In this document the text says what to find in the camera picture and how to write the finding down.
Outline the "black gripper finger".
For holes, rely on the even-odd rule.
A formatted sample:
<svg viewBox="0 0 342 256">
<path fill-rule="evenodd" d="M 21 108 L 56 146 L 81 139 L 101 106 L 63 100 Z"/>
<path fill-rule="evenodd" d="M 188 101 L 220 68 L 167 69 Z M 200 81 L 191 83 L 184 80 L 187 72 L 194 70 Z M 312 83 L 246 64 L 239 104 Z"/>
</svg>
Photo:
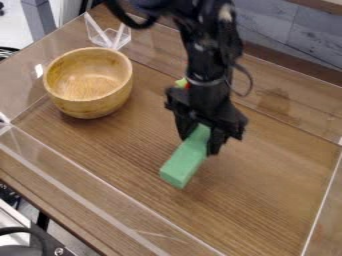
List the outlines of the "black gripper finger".
<svg viewBox="0 0 342 256">
<path fill-rule="evenodd" d="M 187 113 L 176 113 L 175 123 L 179 137 L 182 140 L 186 140 L 195 128 L 198 127 L 196 112 L 190 111 Z"/>
<path fill-rule="evenodd" d="M 218 155 L 220 147 L 230 138 L 230 129 L 227 127 L 212 127 L 210 130 L 210 138 L 207 141 L 207 155 Z"/>
</svg>

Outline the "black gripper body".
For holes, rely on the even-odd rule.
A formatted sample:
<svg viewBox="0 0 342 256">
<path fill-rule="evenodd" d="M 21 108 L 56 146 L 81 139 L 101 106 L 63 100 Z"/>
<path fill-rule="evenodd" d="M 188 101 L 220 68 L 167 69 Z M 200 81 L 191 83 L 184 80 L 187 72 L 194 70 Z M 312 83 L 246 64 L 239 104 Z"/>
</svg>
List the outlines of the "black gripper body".
<svg viewBox="0 0 342 256">
<path fill-rule="evenodd" d="M 190 84 L 188 89 L 166 89 L 166 108 L 174 113 L 196 112 L 198 123 L 212 127 L 227 127 L 232 138 L 243 138 L 247 117 L 234 106 L 230 89 L 224 83 L 211 86 Z"/>
</svg>

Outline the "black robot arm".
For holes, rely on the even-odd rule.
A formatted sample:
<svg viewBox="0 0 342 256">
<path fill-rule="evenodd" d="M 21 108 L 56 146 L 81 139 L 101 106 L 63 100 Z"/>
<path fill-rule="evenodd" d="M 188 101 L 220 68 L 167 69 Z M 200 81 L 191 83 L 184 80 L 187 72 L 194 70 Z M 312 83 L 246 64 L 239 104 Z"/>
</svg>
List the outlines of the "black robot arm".
<svg viewBox="0 0 342 256">
<path fill-rule="evenodd" d="M 131 0 L 145 15 L 168 16 L 187 53 L 188 87 L 166 89 L 166 108 L 174 112 L 179 136 L 199 125 L 210 128 L 206 152 L 219 153 L 230 138 L 243 137 L 247 117 L 231 101 L 232 69 L 243 54 L 232 0 Z"/>
</svg>

